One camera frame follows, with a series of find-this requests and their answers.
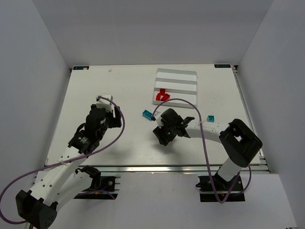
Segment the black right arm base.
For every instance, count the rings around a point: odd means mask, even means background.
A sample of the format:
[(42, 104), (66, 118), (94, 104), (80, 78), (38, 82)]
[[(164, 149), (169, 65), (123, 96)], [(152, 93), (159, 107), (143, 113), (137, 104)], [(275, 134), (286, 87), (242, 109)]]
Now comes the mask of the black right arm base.
[[(199, 182), (195, 185), (196, 188), (198, 188), (201, 192), (208, 192), (208, 191), (213, 192), (213, 188), (212, 188), (212, 184), (211, 184), (209, 176), (199, 176), (198, 178), (199, 178)], [(212, 176), (212, 179), (213, 179), (213, 183), (214, 183), (214, 186), (215, 186), (215, 190), (218, 193), (219, 192), (227, 192), (231, 188), (231, 186), (234, 182), (234, 179), (227, 182), (220, 177), (215, 178), (214, 176)], [(232, 191), (233, 192), (240, 192), (240, 191), (243, 190), (243, 188), (244, 187), (243, 187), (243, 184), (241, 182), (241, 178), (238, 177)]]

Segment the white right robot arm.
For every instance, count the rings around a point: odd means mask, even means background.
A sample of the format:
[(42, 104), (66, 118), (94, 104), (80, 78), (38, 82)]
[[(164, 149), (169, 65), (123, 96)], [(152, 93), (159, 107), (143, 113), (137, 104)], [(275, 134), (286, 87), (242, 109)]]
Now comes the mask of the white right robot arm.
[(222, 144), (228, 159), (212, 176), (216, 190), (224, 190), (242, 168), (249, 166), (262, 148), (258, 136), (240, 119), (228, 124), (201, 122), (195, 117), (183, 119), (169, 108), (152, 118), (157, 122), (153, 133), (167, 146), (175, 137), (202, 138)]

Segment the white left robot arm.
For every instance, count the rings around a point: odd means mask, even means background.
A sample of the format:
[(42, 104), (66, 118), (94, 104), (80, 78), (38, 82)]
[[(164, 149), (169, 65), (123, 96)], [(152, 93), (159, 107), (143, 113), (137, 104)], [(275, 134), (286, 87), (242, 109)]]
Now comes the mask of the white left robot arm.
[(79, 168), (99, 145), (109, 128), (121, 127), (118, 107), (91, 105), (85, 123), (77, 128), (68, 142), (59, 165), (28, 191), (16, 195), (19, 216), (37, 229), (47, 229), (59, 210), (82, 191), (95, 191), (101, 185), (101, 173), (92, 166)]

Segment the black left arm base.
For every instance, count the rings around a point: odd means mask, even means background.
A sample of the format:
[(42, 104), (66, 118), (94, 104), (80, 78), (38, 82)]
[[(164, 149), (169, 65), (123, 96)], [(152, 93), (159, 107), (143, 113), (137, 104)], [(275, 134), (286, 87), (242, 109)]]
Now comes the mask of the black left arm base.
[(75, 172), (87, 173), (91, 179), (89, 188), (79, 193), (75, 199), (115, 200), (117, 198), (115, 176), (102, 176), (101, 172), (92, 166), (78, 168)]

